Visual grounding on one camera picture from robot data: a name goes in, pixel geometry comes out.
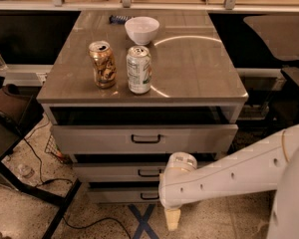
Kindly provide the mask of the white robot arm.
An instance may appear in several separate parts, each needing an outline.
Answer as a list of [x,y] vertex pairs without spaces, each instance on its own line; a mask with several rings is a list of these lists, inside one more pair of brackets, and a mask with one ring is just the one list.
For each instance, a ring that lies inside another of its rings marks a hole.
[[182,205],[209,198],[276,192],[267,239],[299,239],[299,124],[275,132],[203,168],[176,152],[160,176],[167,228],[177,228]]

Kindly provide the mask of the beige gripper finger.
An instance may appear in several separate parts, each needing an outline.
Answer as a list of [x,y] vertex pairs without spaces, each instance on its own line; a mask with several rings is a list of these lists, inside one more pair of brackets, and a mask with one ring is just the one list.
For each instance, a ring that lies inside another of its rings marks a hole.
[[167,229],[175,231],[178,227],[181,211],[179,209],[166,209],[164,211]]

